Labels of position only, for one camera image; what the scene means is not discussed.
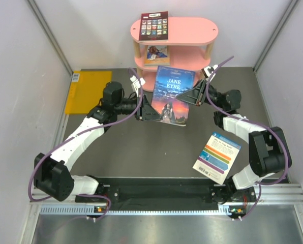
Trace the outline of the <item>dark red book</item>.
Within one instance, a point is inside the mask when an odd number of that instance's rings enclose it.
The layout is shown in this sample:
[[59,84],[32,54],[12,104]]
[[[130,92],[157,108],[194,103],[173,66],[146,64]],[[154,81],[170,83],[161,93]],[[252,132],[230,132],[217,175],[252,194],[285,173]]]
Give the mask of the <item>dark red book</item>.
[[142,13],[139,41],[167,41],[168,29],[168,11]]

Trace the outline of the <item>blue Jane Eyre book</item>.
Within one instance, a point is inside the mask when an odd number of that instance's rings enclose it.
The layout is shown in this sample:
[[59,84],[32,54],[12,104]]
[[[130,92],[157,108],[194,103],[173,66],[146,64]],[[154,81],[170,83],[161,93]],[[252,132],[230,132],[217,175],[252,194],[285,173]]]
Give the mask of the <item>blue Jane Eyre book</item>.
[[186,126],[189,104],[176,97],[193,88],[194,71],[158,66],[151,106],[161,115],[159,122]]

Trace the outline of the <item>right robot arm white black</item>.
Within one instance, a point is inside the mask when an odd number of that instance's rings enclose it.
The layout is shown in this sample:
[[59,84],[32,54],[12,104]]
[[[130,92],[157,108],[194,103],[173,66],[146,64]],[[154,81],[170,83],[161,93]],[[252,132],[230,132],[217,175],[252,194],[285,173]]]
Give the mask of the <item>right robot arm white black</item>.
[[201,80],[192,89],[177,95],[177,99],[191,105],[213,105],[215,125],[245,141],[249,146],[249,164],[240,172],[224,181],[226,195],[238,201],[245,189],[260,183],[280,171],[287,172],[292,165],[291,155],[283,130],[251,122],[238,113],[241,93],[233,89],[225,93],[217,91],[206,80]]

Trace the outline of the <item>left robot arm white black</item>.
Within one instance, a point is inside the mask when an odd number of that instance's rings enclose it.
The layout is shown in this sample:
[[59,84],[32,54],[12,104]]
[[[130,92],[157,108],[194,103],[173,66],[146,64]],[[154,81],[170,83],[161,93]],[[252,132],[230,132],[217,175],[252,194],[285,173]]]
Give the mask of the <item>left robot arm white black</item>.
[[35,188],[58,201],[82,194],[95,202],[103,198],[104,189],[96,179],[70,174],[75,162],[96,139],[120,123],[119,115],[125,116],[122,121],[131,117],[141,121],[163,118],[143,93],[144,79],[131,77],[131,81],[133,92],[127,98],[121,83],[107,83],[98,105],[89,111],[80,126],[51,152],[37,155],[30,180]]

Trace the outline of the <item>orange Othello book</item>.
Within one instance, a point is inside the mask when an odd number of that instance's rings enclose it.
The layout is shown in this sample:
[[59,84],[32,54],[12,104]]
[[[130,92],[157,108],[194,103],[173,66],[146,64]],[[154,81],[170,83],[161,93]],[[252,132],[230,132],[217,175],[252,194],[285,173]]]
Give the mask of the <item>orange Othello book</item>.
[[144,64],[170,64],[170,54],[166,45],[148,45],[145,48]]

